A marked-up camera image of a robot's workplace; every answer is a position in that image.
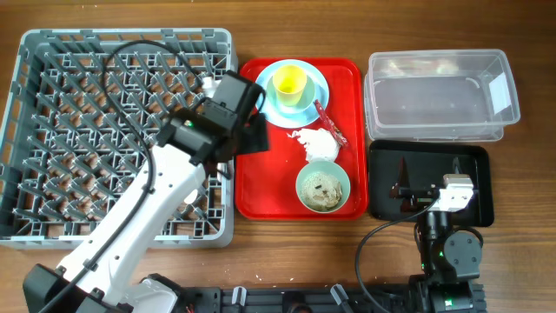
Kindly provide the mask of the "white plastic fork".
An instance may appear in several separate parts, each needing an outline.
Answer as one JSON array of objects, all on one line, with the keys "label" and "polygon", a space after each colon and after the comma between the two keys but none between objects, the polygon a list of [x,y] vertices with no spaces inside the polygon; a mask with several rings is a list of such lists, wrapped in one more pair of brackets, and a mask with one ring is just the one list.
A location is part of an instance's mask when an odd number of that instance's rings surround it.
[{"label": "white plastic fork", "polygon": [[202,92],[206,97],[213,97],[221,80],[214,79],[213,77],[204,77],[202,79]]}]

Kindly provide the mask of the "white napkin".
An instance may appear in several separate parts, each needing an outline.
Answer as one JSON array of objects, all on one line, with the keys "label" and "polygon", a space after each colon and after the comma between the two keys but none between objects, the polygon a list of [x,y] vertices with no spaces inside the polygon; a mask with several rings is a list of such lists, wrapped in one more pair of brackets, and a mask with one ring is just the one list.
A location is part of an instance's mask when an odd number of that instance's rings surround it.
[{"label": "white napkin", "polygon": [[338,157],[340,145],[336,142],[328,130],[300,129],[288,134],[288,137],[296,139],[306,152],[306,161],[334,162]]}]

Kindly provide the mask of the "red snack wrapper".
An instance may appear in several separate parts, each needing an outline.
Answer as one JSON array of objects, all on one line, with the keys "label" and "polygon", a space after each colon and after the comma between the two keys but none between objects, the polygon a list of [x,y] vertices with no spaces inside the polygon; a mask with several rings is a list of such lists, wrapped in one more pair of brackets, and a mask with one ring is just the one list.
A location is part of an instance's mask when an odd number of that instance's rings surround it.
[{"label": "red snack wrapper", "polygon": [[341,147],[348,147],[348,140],[343,136],[340,130],[335,126],[333,120],[327,115],[324,107],[322,106],[321,102],[318,99],[313,101],[313,104],[319,114],[320,119],[322,120],[326,130],[328,130],[334,140],[341,146]]}]

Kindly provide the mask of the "rice food waste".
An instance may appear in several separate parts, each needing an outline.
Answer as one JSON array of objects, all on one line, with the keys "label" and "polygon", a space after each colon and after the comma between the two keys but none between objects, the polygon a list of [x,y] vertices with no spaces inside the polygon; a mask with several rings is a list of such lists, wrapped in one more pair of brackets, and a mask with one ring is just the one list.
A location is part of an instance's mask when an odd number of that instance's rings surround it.
[{"label": "rice food waste", "polygon": [[343,194],[340,181],[328,173],[317,171],[310,174],[301,185],[301,200],[315,211],[333,210]]}]

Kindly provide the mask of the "white plastic spoon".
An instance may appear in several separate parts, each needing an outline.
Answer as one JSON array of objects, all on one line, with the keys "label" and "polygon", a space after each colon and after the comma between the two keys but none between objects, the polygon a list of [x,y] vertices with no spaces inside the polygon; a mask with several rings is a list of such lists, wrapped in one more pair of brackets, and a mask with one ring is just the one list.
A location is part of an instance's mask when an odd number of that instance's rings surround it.
[{"label": "white plastic spoon", "polygon": [[192,204],[198,197],[198,190],[191,191],[183,200],[186,204]]}]

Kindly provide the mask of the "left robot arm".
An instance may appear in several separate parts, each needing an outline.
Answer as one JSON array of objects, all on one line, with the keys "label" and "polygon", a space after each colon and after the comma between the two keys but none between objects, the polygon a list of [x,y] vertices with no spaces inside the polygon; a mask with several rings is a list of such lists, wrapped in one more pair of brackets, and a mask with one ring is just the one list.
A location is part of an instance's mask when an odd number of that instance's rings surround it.
[{"label": "left robot arm", "polygon": [[257,100],[204,100],[169,116],[140,169],[101,224],[55,269],[36,265],[23,293],[31,312],[172,312],[177,290],[153,278],[131,285],[137,264],[173,211],[218,164],[266,140]]}]

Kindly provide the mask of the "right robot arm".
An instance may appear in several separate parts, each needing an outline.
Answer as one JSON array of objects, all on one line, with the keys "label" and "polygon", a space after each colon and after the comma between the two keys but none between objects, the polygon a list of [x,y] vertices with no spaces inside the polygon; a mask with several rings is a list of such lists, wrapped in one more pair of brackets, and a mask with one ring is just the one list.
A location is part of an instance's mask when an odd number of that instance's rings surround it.
[{"label": "right robot arm", "polygon": [[405,309],[409,312],[481,312],[485,304],[476,297],[473,280],[480,276],[484,239],[474,228],[455,226],[452,214],[465,210],[473,198],[468,175],[443,176],[440,187],[410,187],[405,160],[390,196],[402,201],[401,209],[417,219],[414,239],[420,252],[421,275],[409,278]]}]

